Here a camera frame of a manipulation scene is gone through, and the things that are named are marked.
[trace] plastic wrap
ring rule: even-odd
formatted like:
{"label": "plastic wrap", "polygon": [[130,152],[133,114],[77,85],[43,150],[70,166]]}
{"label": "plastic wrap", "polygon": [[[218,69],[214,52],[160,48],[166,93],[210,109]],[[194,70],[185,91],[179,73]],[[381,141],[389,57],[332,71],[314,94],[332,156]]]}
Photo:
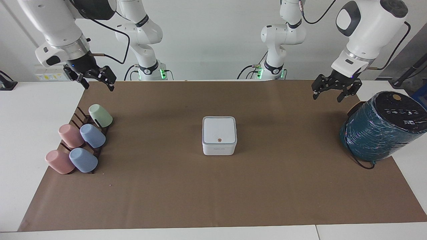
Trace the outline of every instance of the plastic wrap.
{"label": "plastic wrap", "polygon": [[[375,162],[387,158],[427,132],[426,111],[422,108],[422,111],[414,114],[411,110],[414,107],[419,109],[420,105],[417,102],[405,97],[406,105],[404,107],[409,110],[403,109],[402,104],[397,105],[396,109],[385,109],[385,114],[390,114],[390,117],[397,116],[400,118],[399,121],[394,121],[395,123],[400,126],[402,126],[401,122],[410,125],[410,128],[405,129],[404,126],[400,127],[378,113],[377,109],[380,108],[376,107],[376,99],[380,94],[393,94],[393,96],[396,96],[396,93],[393,92],[377,93],[363,104],[356,113],[351,115],[340,130],[340,138],[343,145],[347,149],[350,148],[354,156],[361,160]],[[406,117],[411,119],[410,122],[403,120]]]}

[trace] white plastic container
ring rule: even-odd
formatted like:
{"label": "white plastic container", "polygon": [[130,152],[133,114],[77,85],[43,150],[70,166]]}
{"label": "white plastic container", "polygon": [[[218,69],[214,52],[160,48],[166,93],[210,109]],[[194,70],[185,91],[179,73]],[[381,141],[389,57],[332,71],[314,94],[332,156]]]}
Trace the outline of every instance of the white plastic container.
{"label": "white plastic container", "polygon": [[202,145],[205,155],[233,155],[236,144],[237,129],[234,117],[203,118]]}

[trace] plastic wrapped cylinder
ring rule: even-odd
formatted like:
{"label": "plastic wrapped cylinder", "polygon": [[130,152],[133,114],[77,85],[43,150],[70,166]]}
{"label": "plastic wrapped cylinder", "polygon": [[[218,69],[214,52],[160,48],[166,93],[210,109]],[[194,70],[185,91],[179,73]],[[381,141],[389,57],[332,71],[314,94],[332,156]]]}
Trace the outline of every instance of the plastic wrapped cylinder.
{"label": "plastic wrapped cylinder", "polygon": [[380,92],[364,103],[340,130],[343,145],[357,158],[376,162],[427,132],[427,111],[396,92]]}

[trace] cup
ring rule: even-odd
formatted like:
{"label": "cup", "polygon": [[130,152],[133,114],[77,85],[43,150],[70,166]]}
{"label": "cup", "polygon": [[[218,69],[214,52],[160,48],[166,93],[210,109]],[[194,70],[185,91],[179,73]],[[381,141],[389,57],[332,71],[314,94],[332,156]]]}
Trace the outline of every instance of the cup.
{"label": "cup", "polygon": [[70,152],[70,160],[82,173],[91,172],[98,165],[98,159],[83,148],[73,149]]}
{"label": "cup", "polygon": [[61,136],[62,140],[65,142],[67,146],[70,148],[80,147],[85,143],[82,136],[80,135],[80,131],[73,125],[64,124],[58,130],[59,136]]}
{"label": "cup", "polygon": [[105,143],[105,135],[92,124],[83,125],[80,128],[80,134],[93,148],[98,148]]}
{"label": "cup", "polygon": [[75,168],[68,154],[58,150],[53,150],[46,154],[45,160],[51,168],[60,174],[70,173]]}
{"label": "cup", "polygon": [[90,106],[89,114],[100,128],[108,127],[113,122],[113,117],[99,104]]}

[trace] pink cup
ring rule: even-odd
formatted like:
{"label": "pink cup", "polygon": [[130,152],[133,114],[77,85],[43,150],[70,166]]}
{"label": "pink cup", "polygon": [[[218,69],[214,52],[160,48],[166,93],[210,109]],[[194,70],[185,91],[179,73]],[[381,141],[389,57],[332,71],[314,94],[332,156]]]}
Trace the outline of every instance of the pink cup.
{"label": "pink cup", "polygon": [[80,130],[73,125],[64,124],[58,130],[59,136],[70,148],[80,147],[85,143],[82,135],[80,135]]}
{"label": "pink cup", "polygon": [[45,160],[51,168],[60,174],[70,173],[75,168],[68,154],[58,150],[50,151]]}

